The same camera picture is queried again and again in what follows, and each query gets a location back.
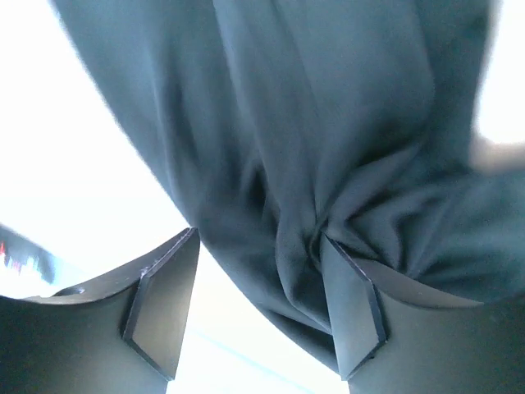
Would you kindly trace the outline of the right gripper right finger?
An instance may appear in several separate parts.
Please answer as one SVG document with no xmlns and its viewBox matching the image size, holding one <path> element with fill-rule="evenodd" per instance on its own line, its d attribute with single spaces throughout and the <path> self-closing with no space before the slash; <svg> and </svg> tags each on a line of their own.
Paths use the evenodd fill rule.
<svg viewBox="0 0 525 394">
<path fill-rule="evenodd" d="M 323 237 L 340 376 L 352 393 L 521 393 L 524 298 L 480 303 L 423 285 Z"/>
</svg>

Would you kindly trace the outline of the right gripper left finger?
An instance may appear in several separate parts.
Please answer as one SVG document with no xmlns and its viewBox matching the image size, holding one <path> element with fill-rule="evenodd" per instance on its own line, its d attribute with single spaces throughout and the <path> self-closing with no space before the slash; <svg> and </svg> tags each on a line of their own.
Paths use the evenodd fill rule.
<svg viewBox="0 0 525 394">
<path fill-rule="evenodd" d="M 176 376 L 200 249 L 187 228 L 50 297 L 1 299 L 4 393 L 164 393 Z"/>
</svg>

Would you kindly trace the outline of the black t shirt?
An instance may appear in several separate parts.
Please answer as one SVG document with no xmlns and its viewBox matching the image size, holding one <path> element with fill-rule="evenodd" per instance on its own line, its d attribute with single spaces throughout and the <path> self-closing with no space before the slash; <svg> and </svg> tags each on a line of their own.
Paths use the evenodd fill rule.
<svg viewBox="0 0 525 394">
<path fill-rule="evenodd" d="M 524 174 L 469 163 L 488 1 L 57 1 L 234 284 L 330 369 L 320 240 L 481 302 L 524 290 Z"/>
</svg>

